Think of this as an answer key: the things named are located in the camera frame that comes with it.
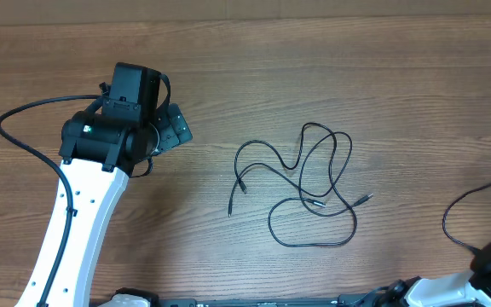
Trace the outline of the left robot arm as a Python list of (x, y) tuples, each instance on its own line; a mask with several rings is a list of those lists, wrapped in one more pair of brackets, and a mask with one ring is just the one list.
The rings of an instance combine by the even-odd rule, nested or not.
[(53, 213), (20, 306), (86, 306), (113, 211), (136, 165), (189, 142), (156, 70), (118, 63), (111, 84), (62, 127)]

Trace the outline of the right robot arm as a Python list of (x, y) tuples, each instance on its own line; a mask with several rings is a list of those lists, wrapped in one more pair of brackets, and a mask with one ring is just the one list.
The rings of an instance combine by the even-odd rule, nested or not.
[(462, 273), (437, 279), (397, 281), (379, 296), (376, 306), (491, 306), (491, 242)]

